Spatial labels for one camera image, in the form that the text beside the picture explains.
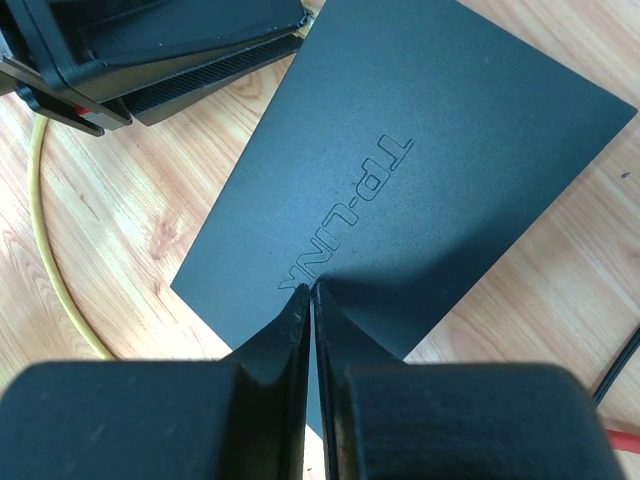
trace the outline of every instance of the light wooden floor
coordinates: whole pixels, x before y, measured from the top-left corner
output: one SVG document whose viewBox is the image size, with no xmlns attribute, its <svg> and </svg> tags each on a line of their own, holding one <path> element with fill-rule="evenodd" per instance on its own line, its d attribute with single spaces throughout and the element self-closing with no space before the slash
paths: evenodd
<svg viewBox="0 0 640 480">
<path fill-rule="evenodd" d="M 640 1 L 465 0 L 640 106 Z M 123 358 L 228 349 L 169 289 L 290 59 L 153 127 L 95 139 L 55 125 L 44 151 L 54 251 L 81 310 Z M 0 100 L 0 388 L 33 362 L 91 358 L 53 293 L 27 211 L 33 115 Z M 411 361 L 542 360 L 590 388 L 640 321 L 640 117 L 410 355 Z M 640 433 L 640 355 L 604 401 Z M 307 474 L 320 478 L 319 440 Z M 640 457 L 620 456 L 640 479 Z"/>
</svg>

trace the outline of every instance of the black router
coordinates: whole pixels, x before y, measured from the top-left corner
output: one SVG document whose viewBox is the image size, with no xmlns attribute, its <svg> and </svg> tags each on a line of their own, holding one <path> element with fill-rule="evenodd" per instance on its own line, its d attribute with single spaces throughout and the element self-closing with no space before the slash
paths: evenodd
<svg viewBox="0 0 640 480">
<path fill-rule="evenodd" d="M 172 287 L 235 348 L 322 278 L 406 356 L 635 112 L 457 2 L 329 0 Z"/>
</svg>

